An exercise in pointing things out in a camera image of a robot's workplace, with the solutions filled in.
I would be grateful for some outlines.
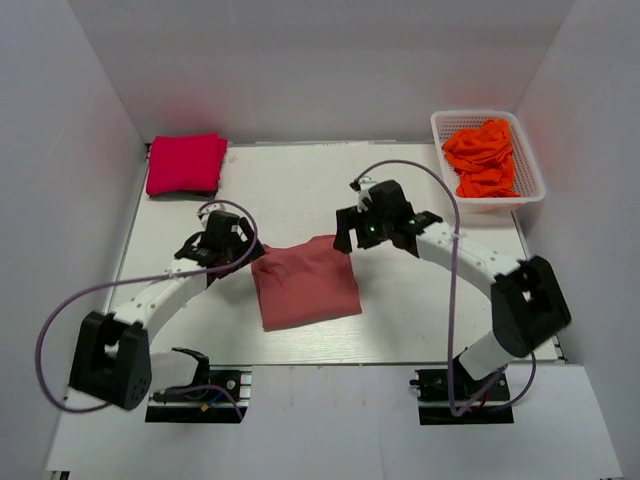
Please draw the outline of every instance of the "gray wall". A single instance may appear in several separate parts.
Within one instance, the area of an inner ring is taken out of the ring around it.
[[[423,139],[515,109],[573,0],[70,0],[146,140]]]
[[[583,363],[622,470],[640,478],[640,3],[578,0],[517,110],[548,196],[522,212],[574,316]]]
[[[58,412],[33,349],[66,296],[112,278],[143,145],[64,0],[0,2],[0,425],[2,478],[40,478]],[[83,315],[51,332],[46,376],[62,395]]]

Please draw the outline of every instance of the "folded red cloth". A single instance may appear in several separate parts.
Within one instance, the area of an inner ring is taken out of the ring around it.
[[[265,246],[265,255],[251,264],[265,330],[362,313],[351,258],[333,249],[334,238]]]
[[[149,155],[149,196],[171,192],[213,195],[227,140],[212,133],[189,137],[156,137]]]

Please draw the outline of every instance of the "tabletop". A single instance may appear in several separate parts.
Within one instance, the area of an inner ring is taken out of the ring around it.
[[[223,164],[216,198],[233,200],[255,217],[259,237],[273,247],[335,233],[335,211],[354,205],[349,183],[367,166],[389,158],[418,162],[436,173],[429,144],[334,143],[232,146]],[[416,211],[430,210],[452,222],[452,208],[437,183],[403,165],[370,173],[395,179]],[[143,192],[120,278],[161,273],[173,254],[201,230],[202,201],[150,199]],[[524,258],[509,212],[466,214],[462,233],[490,248]],[[160,331],[151,351],[187,347],[217,365],[435,363],[446,360],[450,273],[383,244],[352,254],[362,314],[287,330],[265,332],[248,267],[192,299]],[[491,327],[489,300],[464,280],[458,283],[456,351]],[[142,286],[118,288],[112,307]],[[536,352],[555,360],[551,342]]]

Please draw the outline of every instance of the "white plastic basket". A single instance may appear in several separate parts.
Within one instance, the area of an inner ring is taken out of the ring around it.
[[[458,130],[481,127],[489,118],[501,118],[511,125],[513,162],[516,169],[513,190],[519,193],[520,197],[463,198],[456,195],[456,189],[460,185],[460,177],[453,170],[447,159],[444,158],[442,145]],[[438,159],[440,160],[442,179],[453,191],[460,210],[466,212],[515,210],[522,205],[538,202],[544,198],[546,191],[540,171],[515,115],[494,110],[449,110],[431,115],[431,127],[433,128],[433,138],[438,152]]]

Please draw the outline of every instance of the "basket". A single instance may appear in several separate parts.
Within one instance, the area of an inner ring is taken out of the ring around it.
[[[501,118],[511,125],[511,143],[515,164],[515,182],[513,190],[520,197],[505,198],[463,198],[456,194],[460,177],[451,164],[444,158],[442,145],[451,135],[462,128],[478,128],[489,118]],[[465,212],[489,212],[495,210],[515,210],[527,203],[538,202],[544,198],[545,188],[535,158],[515,115],[494,110],[449,110],[431,115],[433,138],[438,152],[442,179],[453,191],[460,210]]]

